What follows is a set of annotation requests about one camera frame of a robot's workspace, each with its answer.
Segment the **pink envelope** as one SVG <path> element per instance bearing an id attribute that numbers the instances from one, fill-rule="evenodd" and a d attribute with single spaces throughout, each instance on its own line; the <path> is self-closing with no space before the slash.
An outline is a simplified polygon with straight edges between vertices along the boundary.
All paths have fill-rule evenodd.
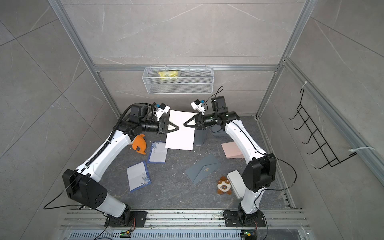
<path id="1" fill-rule="evenodd" d="M 222 148 L 227 159 L 242 159 L 244 157 L 235 142 L 223 143 Z"/>

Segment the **white blue letter paper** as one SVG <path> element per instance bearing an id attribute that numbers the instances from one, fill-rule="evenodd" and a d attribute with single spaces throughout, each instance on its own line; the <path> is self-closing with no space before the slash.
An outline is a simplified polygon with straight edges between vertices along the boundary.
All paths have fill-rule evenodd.
<path id="1" fill-rule="evenodd" d="M 151 178 L 145 161 L 128 167 L 127 176 L 130 192 L 134 192 L 151 184 Z"/>

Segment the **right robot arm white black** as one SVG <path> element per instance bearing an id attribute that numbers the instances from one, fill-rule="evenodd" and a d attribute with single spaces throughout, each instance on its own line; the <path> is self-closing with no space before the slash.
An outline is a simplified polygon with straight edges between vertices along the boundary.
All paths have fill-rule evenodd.
<path id="1" fill-rule="evenodd" d="M 229 135 L 240 149 L 247 166 L 241 179 L 245 184 L 245 193 L 239 206 L 239 216 L 243 218 L 259 213 L 259 205 L 264 192 L 275 180 L 277 160 L 273 154 L 267 154 L 251 137 L 236 112 L 230 112 L 223 96 L 211 98 L 214 113 L 206 114 L 204 101 L 191 103 L 193 110 L 199 113 L 184 122 L 185 127 L 205 130 L 219 126 Z"/>

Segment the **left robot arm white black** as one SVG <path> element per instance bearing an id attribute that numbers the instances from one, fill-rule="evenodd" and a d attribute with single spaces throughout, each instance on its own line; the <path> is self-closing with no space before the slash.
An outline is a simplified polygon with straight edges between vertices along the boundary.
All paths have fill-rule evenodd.
<path id="1" fill-rule="evenodd" d="M 109 137 L 83 164 L 63 173 L 65 191 L 69 199 L 86 207 L 103 212 L 116 219 L 129 214 L 129 206 L 111 196 L 100 185 L 103 174 L 117 155 L 134 143 L 142 132 L 169 133 L 171 125 L 163 114 L 170 107 L 162 103 L 136 103 L 120 115 Z"/>

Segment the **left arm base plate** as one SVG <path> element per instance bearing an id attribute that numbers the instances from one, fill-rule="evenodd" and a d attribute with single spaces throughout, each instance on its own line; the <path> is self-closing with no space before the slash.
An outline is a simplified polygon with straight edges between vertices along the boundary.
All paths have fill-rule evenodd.
<path id="1" fill-rule="evenodd" d="M 128 211 L 119 218 L 107 216 L 104 226 L 112 228 L 143 228 L 146 223 L 148 212 Z"/>

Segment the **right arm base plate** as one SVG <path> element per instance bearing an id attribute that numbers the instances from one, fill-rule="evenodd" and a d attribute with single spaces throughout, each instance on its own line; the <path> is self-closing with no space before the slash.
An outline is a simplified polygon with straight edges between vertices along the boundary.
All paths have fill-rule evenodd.
<path id="1" fill-rule="evenodd" d="M 223 217 L 224 217 L 227 228 L 236 228 L 236 227 L 264 228 L 267 226 L 264 214 L 260 210 L 250 215 L 245 214 L 242 210 L 238 210 L 238 211 L 224 210 Z"/>

